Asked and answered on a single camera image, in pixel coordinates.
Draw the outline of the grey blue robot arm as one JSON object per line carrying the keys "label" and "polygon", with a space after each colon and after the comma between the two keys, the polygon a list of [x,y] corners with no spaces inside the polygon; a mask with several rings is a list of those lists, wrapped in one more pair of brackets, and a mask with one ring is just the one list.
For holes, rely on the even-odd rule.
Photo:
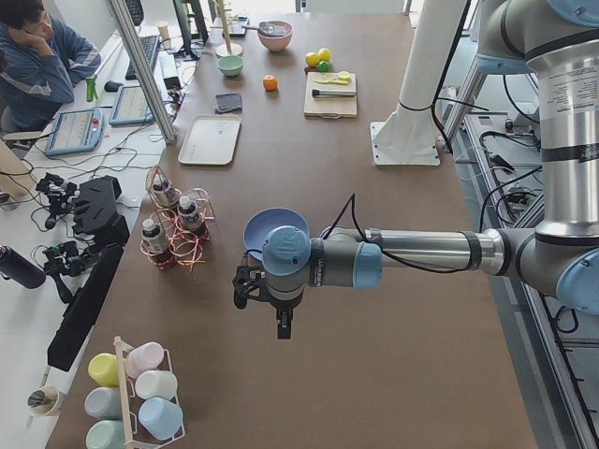
{"label": "grey blue robot arm", "polygon": [[233,300],[276,310],[280,338],[308,286],[372,288],[384,268],[480,269],[520,280],[564,306],[598,311],[598,5],[594,1],[486,1],[478,70],[538,78],[544,217],[532,228],[433,232],[344,228],[317,238],[290,224],[246,233]]}

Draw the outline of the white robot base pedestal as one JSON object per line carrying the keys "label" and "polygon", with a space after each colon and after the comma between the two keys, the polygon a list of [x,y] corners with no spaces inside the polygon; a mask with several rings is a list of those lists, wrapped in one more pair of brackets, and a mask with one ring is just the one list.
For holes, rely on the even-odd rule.
{"label": "white robot base pedestal", "polygon": [[451,52],[460,40],[470,3],[426,1],[416,26],[398,105],[386,121],[371,123],[373,161],[378,166],[440,164],[435,102]]}

